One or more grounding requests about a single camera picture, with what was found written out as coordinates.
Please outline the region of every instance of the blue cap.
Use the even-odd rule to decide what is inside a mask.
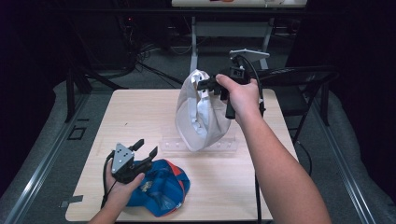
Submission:
[[[186,173],[167,160],[157,160],[134,190],[127,206],[145,206],[155,217],[176,211],[190,189]]]

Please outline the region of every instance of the light wood tabletop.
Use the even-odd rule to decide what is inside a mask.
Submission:
[[[145,139],[145,145],[135,153],[135,158],[142,160],[166,136],[163,128],[175,127],[178,94],[179,90],[114,91],[74,192],[74,196],[82,195],[82,201],[69,204],[67,220],[88,221],[100,210],[103,166],[117,143],[128,147],[141,138]],[[263,94],[265,120],[297,160],[274,92],[264,90]],[[234,120],[230,130],[233,130],[238,143],[235,151],[175,152],[159,147],[154,160],[169,160],[182,168],[190,179],[191,188],[185,202],[166,217],[155,217],[144,207],[127,207],[118,221],[257,219],[254,169],[247,143]],[[263,198],[262,219],[272,219]]]

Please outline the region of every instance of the baseball cap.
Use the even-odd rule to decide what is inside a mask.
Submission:
[[[176,211],[190,189],[186,173],[168,160],[157,160],[134,190],[127,206],[145,206],[155,217]]]
[[[198,82],[209,75],[194,70],[184,81],[177,100],[175,124],[180,137],[190,151],[209,147],[220,140],[230,128],[225,118],[226,104],[213,91],[198,91]]]

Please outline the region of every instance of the table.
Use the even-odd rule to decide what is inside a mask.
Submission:
[[[159,145],[163,140],[162,128],[174,126],[178,94],[179,90],[114,91],[74,192],[74,196],[83,196],[82,201],[69,204],[67,220],[87,221],[99,211],[103,165],[117,143],[128,147],[144,138],[145,145],[135,153],[137,160],[146,158]],[[263,95],[267,109],[265,120],[297,160],[274,92],[264,90]],[[236,151],[173,153],[159,148],[155,160],[168,159],[181,167],[191,181],[183,206],[166,217],[155,217],[144,207],[127,207],[118,221],[257,219],[254,169],[247,143],[235,121],[230,130],[234,130],[238,142]],[[262,219],[272,219],[263,198]]]
[[[280,7],[304,8],[307,0],[234,0],[232,2],[209,1],[209,0],[172,0],[172,7],[270,7],[277,9]],[[213,21],[196,21],[195,17],[191,20],[191,65],[190,72],[197,68],[198,50],[197,36],[247,36],[263,37],[262,48],[260,51],[265,52],[268,47],[272,33],[270,22],[213,22]],[[267,69],[268,65],[265,59],[260,60],[261,68]]]

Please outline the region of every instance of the right hand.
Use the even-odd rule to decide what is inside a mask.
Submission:
[[[218,74],[216,81],[228,90],[229,100],[235,110],[235,120],[241,124],[245,116],[260,115],[259,91],[256,79],[252,78],[247,85],[240,85],[229,77]]]

